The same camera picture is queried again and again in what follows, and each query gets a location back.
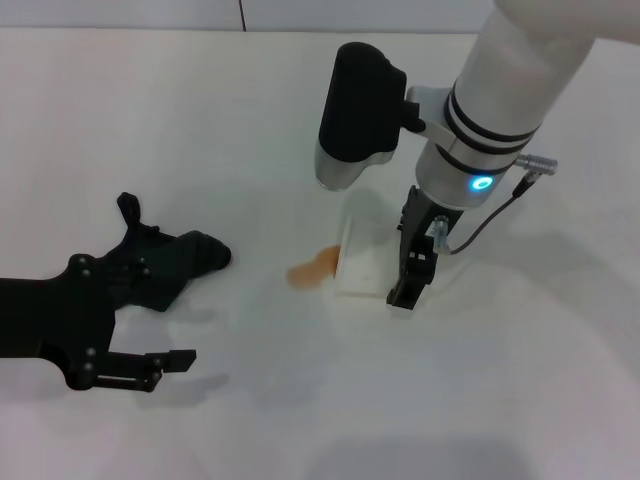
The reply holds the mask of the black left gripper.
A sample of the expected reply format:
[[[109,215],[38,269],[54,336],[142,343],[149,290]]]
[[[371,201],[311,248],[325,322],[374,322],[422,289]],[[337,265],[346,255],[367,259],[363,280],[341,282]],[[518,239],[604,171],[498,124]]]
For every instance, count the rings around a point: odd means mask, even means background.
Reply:
[[[115,309],[107,282],[140,282],[151,270],[144,257],[75,254],[45,280],[1,280],[1,357],[54,364],[66,385],[153,392],[165,373],[187,372],[195,350],[108,352]]]

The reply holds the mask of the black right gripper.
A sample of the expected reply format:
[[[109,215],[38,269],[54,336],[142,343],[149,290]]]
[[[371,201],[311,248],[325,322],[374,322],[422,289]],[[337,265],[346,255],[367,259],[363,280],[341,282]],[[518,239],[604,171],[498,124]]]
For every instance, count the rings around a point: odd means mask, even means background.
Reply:
[[[399,253],[399,277],[389,292],[388,305],[414,309],[424,288],[435,277],[435,255],[433,235],[429,234],[432,223],[439,216],[448,220],[451,232],[463,215],[462,210],[445,208],[427,197],[417,186],[409,190],[402,208]]]

